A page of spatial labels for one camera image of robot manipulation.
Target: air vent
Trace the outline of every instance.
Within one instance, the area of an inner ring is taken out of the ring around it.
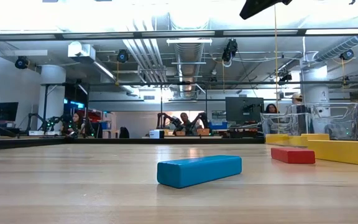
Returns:
[[[143,96],[143,100],[154,100],[154,96]]]

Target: blue block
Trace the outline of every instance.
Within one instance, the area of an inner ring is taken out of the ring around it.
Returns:
[[[157,164],[157,181],[178,189],[211,180],[240,174],[241,158],[238,156],[207,156],[179,159]]]

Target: wooden table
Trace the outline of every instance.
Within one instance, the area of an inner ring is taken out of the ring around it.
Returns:
[[[238,155],[240,175],[185,189],[158,161]],[[358,166],[271,160],[266,145],[57,145],[0,150],[0,223],[356,223]]]

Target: transparent container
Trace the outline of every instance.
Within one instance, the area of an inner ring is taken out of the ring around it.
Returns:
[[[264,134],[329,134],[331,139],[357,140],[358,103],[291,105],[285,114],[261,114]]]

